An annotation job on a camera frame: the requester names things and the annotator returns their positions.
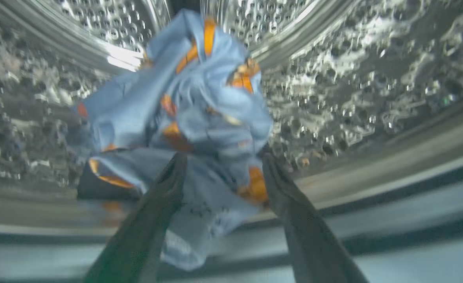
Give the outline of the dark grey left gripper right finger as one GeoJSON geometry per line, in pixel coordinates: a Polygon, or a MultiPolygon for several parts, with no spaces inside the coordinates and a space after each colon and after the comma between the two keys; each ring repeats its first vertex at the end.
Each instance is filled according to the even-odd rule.
{"type": "Polygon", "coordinates": [[[296,283],[369,283],[274,156],[262,156],[271,211],[284,227],[296,283]]]}

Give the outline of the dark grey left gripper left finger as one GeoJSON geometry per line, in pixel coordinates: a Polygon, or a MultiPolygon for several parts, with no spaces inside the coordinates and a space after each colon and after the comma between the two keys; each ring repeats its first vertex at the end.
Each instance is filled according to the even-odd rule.
{"type": "Polygon", "coordinates": [[[166,231],[181,207],[188,158],[177,153],[123,221],[83,283],[156,283],[166,231]]]}

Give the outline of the blue cartoon print garment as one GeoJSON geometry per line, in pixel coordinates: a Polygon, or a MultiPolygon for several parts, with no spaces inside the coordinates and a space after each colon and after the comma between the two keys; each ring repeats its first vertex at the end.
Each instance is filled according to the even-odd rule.
{"type": "MultiPolygon", "coordinates": [[[[137,148],[104,152],[84,167],[78,184],[78,199],[118,201],[130,208],[154,185],[174,151],[137,148]]],[[[261,161],[240,165],[246,184],[230,175],[230,166],[209,156],[189,155],[183,199],[170,221],[161,259],[182,270],[204,264],[212,239],[225,236],[268,202],[261,161]]]]}
{"type": "Polygon", "coordinates": [[[261,73],[242,42],[181,10],[149,40],[147,65],[118,75],[73,106],[92,152],[133,147],[256,154],[273,121],[261,73]]]}

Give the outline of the steel washing machine drum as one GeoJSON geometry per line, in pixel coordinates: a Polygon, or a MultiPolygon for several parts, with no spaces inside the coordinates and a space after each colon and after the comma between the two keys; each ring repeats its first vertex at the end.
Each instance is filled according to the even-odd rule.
{"type": "MultiPolygon", "coordinates": [[[[0,5],[0,179],[69,198],[57,130],[118,68],[43,47],[0,5]]],[[[333,31],[264,70],[271,149],[322,207],[390,190],[427,159],[463,154],[463,0],[361,0],[333,31]]]]}

